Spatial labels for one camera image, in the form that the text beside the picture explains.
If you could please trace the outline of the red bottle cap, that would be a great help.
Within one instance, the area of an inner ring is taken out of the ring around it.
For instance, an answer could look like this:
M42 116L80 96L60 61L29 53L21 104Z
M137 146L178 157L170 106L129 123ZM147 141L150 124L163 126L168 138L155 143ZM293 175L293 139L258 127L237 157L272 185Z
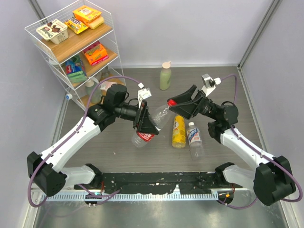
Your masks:
M174 100L170 99L170 100L167 102L167 104L168 104L168 106L175 106L177 103L176 103Z

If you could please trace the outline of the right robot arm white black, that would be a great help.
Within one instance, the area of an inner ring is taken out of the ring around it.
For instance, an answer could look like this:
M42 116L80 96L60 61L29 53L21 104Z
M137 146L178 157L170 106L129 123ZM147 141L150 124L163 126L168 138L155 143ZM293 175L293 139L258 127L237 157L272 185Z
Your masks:
M207 116L213 121L208 123L211 138L228 147L251 168L251 171L228 165L214 176L217 186L224 188L230 183L251 189L255 196L266 206L279 200L288 201L287 196L296 191L303 197L303 191L292 174L289 160L284 156L275 157L263 151L244 137L235 127L238 122L238 108L231 101L218 105L193 85L186 92L169 98L170 110L189 120L197 114Z

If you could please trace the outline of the yellow juice bottle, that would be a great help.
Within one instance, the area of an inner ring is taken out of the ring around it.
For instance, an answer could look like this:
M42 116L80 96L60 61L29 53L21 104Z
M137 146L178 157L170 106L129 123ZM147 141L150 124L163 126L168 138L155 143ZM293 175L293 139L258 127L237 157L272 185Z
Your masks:
M176 115L174 117L172 130L172 146L177 149L181 149L186 146L185 120L180 115Z

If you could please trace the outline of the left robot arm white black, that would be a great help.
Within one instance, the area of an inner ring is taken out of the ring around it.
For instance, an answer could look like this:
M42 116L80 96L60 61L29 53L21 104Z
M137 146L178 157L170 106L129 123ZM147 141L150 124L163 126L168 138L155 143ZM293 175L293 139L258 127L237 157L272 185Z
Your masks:
M27 157L31 180L48 196L54 196L64 187L84 184L97 189L102 183L102 173L92 164L66 168L69 159L89 140L113 124L116 118L129 120L137 133L158 134L151 120L146 99L149 89L138 91L138 105L125 102L127 88L113 84L108 88L102 103L88 108L87 113L64 137L41 154L32 152Z

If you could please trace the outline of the clear bottle red label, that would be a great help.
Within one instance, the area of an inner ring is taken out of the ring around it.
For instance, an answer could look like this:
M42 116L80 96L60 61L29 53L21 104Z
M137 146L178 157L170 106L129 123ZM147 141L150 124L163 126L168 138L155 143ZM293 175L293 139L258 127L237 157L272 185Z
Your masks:
M164 104L154 110L152 114L148 117L148 120L152 124L149 131L153 129L157 130L157 132L160 132L160 130L164 128L164 126L168 123L168 121L173 115L173 112L170 110L170 107L176 104L177 103L175 101L170 99L167 104ZM141 148L145 146L155 135L156 133L142 133L141 130L141 132L136 132L133 135L132 143L136 147Z

